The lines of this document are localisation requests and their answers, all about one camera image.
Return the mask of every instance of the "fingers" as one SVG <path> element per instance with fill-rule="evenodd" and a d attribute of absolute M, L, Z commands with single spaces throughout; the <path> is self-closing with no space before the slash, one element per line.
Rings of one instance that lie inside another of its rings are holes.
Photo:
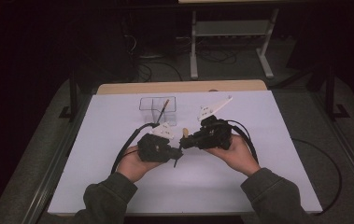
<path fill-rule="evenodd" d="M 221 148 L 216 148 L 216 147 L 213 147 L 213 148 L 209 148 L 209 149 L 205 149 L 206 152 L 220 158 L 220 159 L 224 159 L 225 156 L 226 156 L 226 153 L 227 151 L 226 150 L 223 150 Z"/>

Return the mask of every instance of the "person's right hand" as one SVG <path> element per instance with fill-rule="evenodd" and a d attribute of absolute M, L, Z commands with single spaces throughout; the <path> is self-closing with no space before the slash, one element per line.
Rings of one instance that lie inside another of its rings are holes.
<path fill-rule="evenodd" d="M 253 159 L 247 143 L 240 135 L 232 134 L 230 141 L 231 145 L 228 150 L 213 147 L 205 151 L 221 158 L 231 168 L 247 176 L 251 176 L 261 169 L 259 164 Z"/>

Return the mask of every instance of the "white tabletop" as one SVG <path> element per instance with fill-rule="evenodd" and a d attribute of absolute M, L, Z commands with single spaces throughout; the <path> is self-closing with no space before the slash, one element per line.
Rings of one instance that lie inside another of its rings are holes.
<path fill-rule="evenodd" d="M 308 212 L 321 206 L 304 167 L 290 140 L 287 127 L 270 91 L 171 92 L 94 95 L 72 148 L 49 212 L 74 214 L 84 208 L 87 186 L 109 176 L 121 147 L 144 124 L 139 111 L 142 97 L 175 96 L 177 126 L 172 127 L 178 147 L 182 129 L 199 130 L 200 105 L 226 99 L 232 101 L 216 117 L 234 119 L 248 129 L 261 167 L 294 182 L 300 189 L 302 207 Z M 144 129 L 133 141 L 147 133 Z M 240 184 L 246 179 L 223 161 L 198 148 L 186 149 L 173 168 L 174 161 L 150 171 L 136 185 L 138 191 L 128 204 L 128 214 L 185 215 L 234 214 L 253 211 Z"/>

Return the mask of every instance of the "metal leg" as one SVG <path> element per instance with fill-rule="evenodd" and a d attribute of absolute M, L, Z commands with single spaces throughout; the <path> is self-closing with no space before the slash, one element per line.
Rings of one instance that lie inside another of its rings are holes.
<path fill-rule="evenodd" d="M 265 39 L 264 39 L 264 43 L 263 43 L 262 47 L 259 49 L 256 49 L 259 60 L 261 61 L 261 64 L 262 64 L 263 71 L 266 74 L 267 78 L 274 77 L 272 69 L 270 68 L 269 62 L 267 62 L 265 53 L 267 50 L 267 46 L 269 45 L 270 38 L 272 37 L 273 29 L 276 24 L 276 16 L 277 15 L 278 15 L 278 8 L 273 10 L 272 17 L 271 17 L 270 22 L 269 22 L 267 29 L 266 29 L 266 35 L 265 35 Z"/>
<path fill-rule="evenodd" d="M 191 19 L 191 79 L 199 78 L 196 59 L 196 11 L 193 11 Z"/>

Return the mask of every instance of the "metal stand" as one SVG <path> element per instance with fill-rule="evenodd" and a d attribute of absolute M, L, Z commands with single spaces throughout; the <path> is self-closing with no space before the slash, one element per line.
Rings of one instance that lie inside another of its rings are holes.
<path fill-rule="evenodd" d="M 256 49 L 263 71 L 267 78 L 273 78 L 273 72 L 267 62 L 265 53 L 276 24 L 278 8 L 273 10 L 270 20 L 257 21 L 197 21 L 196 11 L 191 19 L 191 79 L 198 78 L 196 59 L 196 36 L 217 35 L 264 35 L 261 48 Z"/>

